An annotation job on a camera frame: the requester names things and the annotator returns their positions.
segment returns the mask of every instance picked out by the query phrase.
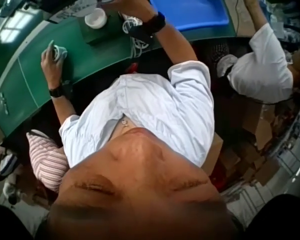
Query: striped cushion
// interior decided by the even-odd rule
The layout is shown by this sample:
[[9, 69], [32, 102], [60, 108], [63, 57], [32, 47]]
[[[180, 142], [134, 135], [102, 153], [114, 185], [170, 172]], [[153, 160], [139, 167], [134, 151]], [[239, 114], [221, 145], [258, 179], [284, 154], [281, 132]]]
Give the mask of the striped cushion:
[[46, 137], [26, 134], [29, 141], [29, 155], [35, 177], [44, 186], [56, 193], [62, 178], [69, 169], [63, 150]]

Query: green table surface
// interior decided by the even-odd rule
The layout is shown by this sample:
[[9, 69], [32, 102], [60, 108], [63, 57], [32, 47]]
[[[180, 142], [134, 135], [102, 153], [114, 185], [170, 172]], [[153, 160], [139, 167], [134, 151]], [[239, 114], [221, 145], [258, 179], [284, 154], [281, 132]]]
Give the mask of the green table surface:
[[[18, 46], [39, 24], [40, 17], [40, 14], [34, 16], [33, 22], [7, 49], [6, 44], [0, 43], [0, 76]], [[228, 26], [206, 27], [182, 34], [191, 42], [236, 35], [231, 20]], [[131, 56], [130, 38], [123, 32], [91, 46], [84, 42], [77, 19], [69, 18], [59, 24], [48, 24], [21, 52], [0, 87], [0, 128], [6, 137], [50, 100], [40, 61], [41, 53], [51, 40], [68, 50], [63, 79], [73, 83]]]

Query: blue plastic tray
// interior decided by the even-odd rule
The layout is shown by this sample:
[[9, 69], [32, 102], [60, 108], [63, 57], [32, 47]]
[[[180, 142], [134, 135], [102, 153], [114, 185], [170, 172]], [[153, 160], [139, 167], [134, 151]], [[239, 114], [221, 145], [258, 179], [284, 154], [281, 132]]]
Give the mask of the blue plastic tray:
[[150, 0], [179, 31], [229, 24], [223, 0]]

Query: black wristwatch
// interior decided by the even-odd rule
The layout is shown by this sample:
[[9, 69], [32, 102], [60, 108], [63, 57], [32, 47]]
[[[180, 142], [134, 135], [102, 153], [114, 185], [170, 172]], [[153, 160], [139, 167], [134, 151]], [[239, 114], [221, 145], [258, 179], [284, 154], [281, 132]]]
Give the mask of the black wristwatch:
[[165, 26], [166, 18], [161, 12], [158, 12], [158, 15], [155, 15], [152, 19], [142, 24], [142, 28], [149, 36], [156, 34]]
[[50, 96], [54, 99], [60, 98], [65, 95], [65, 91], [64, 91], [62, 84], [60, 84], [60, 86], [58, 86], [55, 89], [52, 89], [52, 90], [49, 89], [49, 93], [50, 93]]

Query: white shirt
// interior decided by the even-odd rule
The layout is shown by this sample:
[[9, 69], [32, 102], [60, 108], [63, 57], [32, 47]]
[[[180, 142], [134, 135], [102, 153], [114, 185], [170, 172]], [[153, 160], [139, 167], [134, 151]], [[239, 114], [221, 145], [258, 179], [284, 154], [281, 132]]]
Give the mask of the white shirt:
[[211, 147], [215, 120], [209, 69], [188, 61], [157, 74], [127, 74], [100, 93], [59, 133], [70, 168], [101, 149], [125, 115], [201, 167]]
[[269, 23], [256, 32], [249, 45], [253, 52], [239, 59], [227, 55], [220, 60], [218, 77], [234, 64], [228, 79], [240, 95], [270, 104], [289, 99], [293, 93], [293, 75]]

